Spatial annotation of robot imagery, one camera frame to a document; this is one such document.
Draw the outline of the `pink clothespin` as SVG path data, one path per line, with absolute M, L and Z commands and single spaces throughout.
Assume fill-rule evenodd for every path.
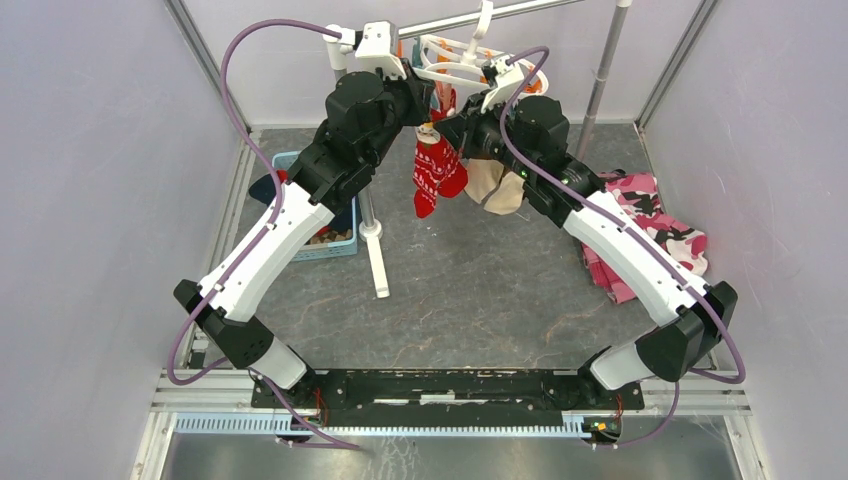
M 453 88 L 434 91 L 433 109 L 441 115 L 449 115 L 456 108 L 456 90 Z

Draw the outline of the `white clip hanger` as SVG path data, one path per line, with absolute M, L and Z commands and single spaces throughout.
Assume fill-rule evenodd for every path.
M 533 7 L 542 7 L 543 2 L 531 1 L 524 4 L 508 5 L 497 8 L 492 1 L 482 1 L 478 10 L 442 20 L 435 20 L 401 30 L 401 37 L 411 41 L 409 59 L 415 72 L 424 79 L 433 80 L 455 87 L 466 87 L 481 91 L 487 87 L 487 79 L 481 67 L 488 61 L 510 53 L 488 48 L 482 45 L 493 21 L 498 17 L 509 17 L 526 13 Z M 474 26 L 471 38 L 466 41 L 452 40 L 443 37 L 441 33 L 462 25 Z M 453 50 L 444 52 L 440 41 L 444 40 Z M 450 59 L 449 62 L 439 63 L 437 55 L 441 54 Z M 446 74 L 437 73 L 437 69 L 446 69 Z

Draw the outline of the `orange clothespin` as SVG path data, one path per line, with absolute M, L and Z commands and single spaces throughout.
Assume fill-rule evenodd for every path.
M 450 52 L 450 53 L 453 52 L 452 48 L 444 40 L 440 41 L 440 48 L 444 52 Z M 446 63 L 446 62 L 450 61 L 450 59 L 448 57 L 441 55 L 441 54 L 437 55 L 437 60 L 438 60 L 439 63 Z M 447 70 L 446 69 L 437 69 L 436 72 L 440 73 L 440 74 L 446 74 Z
M 535 68 L 533 66 L 527 68 L 527 74 L 529 75 L 529 80 L 527 85 L 524 87 L 523 92 L 527 94 L 535 94 L 541 88 L 541 81 L 537 79 Z

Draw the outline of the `pink camouflage bag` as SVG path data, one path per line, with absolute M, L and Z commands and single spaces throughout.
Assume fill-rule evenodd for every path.
M 621 169 L 599 177 L 623 211 L 670 256 L 692 273 L 702 276 L 708 269 L 705 233 L 675 219 L 663 209 L 656 178 L 646 172 L 628 174 Z M 615 304 L 636 298 L 635 293 L 589 246 L 580 245 L 583 263 L 593 283 Z

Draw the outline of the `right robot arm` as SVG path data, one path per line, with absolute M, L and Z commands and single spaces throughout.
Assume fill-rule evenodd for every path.
M 530 205 L 587 245 L 636 294 L 656 326 L 642 336 L 592 357 L 577 382 L 591 408 L 612 401 L 618 389 L 657 377 L 676 382 L 719 343 L 725 343 L 739 384 L 746 377 L 728 332 L 738 301 L 726 282 L 708 284 L 676 262 L 621 208 L 585 164 L 568 154 L 570 124 L 558 101 L 528 96 L 510 108 L 483 107 L 475 95 L 465 107 L 435 122 L 436 131 L 462 156 L 500 162 L 525 183 Z

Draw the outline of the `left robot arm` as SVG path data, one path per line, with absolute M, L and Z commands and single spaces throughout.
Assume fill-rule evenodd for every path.
M 226 360 L 272 381 L 290 407 L 312 399 L 312 370 L 256 317 L 258 305 L 306 241 L 371 183 L 402 129 L 429 121 L 434 90 L 412 70 L 397 78 L 360 71 L 339 79 L 325 101 L 326 119 L 246 238 L 202 280 L 182 280 L 174 289 Z

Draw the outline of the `silver white drying rack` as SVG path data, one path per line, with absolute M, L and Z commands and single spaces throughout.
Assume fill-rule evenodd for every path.
M 513 4 L 524 4 L 526 2 L 518 2 Z M 562 1 L 541 1 L 544 3 L 542 7 L 533 7 L 530 11 L 526 13 L 519 13 L 518 16 L 522 14 L 527 14 L 534 11 L 541 11 L 549 8 L 554 8 L 557 6 L 562 6 L 564 3 Z M 596 115 L 599 111 L 599 106 L 601 103 L 601 99 L 603 96 L 603 92 L 605 89 L 605 84 L 609 76 L 609 70 L 613 63 L 613 58 L 615 55 L 616 48 L 618 46 L 619 38 L 621 31 L 623 29 L 623 25 L 626 19 L 626 15 L 632 3 L 630 1 L 618 1 L 616 3 L 615 11 L 613 13 L 613 17 L 611 20 L 611 24 L 608 30 L 607 38 L 605 41 L 603 54 L 601 56 L 600 64 L 595 73 L 595 80 L 593 84 L 593 90 L 589 98 L 589 103 L 587 106 L 587 110 L 584 116 L 584 121 L 582 124 L 582 130 L 577 142 L 576 147 L 576 157 L 579 160 L 582 160 L 587 152 L 588 146 L 590 144 L 591 136 L 593 133 L 593 129 L 596 124 Z M 419 23 L 416 25 L 406 26 L 406 27 L 414 27 L 419 26 L 425 23 Z M 405 28 L 398 29 L 398 38 L 399 45 L 400 41 L 404 38 L 401 37 L 401 30 Z M 382 224 L 375 216 L 375 210 L 372 201 L 371 190 L 366 188 L 362 193 L 358 196 L 359 208 L 363 215 L 362 222 L 358 225 L 358 235 L 361 240 L 363 240 L 367 245 L 369 260 L 371 271 L 373 275 L 374 285 L 376 295 L 379 298 L 386 298 L 390 295 L 389 291 L 389 283 L 388 277 L 384 264 L 383 252 L 381 249 L 380 239 L 382 236 Z

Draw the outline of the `light blue plastic basket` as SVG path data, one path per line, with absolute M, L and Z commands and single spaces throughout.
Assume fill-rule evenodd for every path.
M 353 227 L 359 217 L 358 200 L 354 198 L 342 214 L 322 227 L 299 249 L 293 261 L 324 260 L 355 255 L 359 247 L 358 240 L 354 238 Z

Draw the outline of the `navy blue sock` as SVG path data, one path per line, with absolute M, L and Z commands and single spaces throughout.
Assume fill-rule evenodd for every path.
M 257 202 L 270 206 L 276 198 L 276 188 L 270 174 L 255 180 L 248 189 L 248 195 Z

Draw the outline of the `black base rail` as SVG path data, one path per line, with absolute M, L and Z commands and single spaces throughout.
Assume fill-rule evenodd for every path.
M 254 408 L 315 410 L 325 427 L 553 427 L 565 413 L 641 410 L 640 386 L 604 389 L 583 370 L 329 369 L 275 395 L 251 376 Z

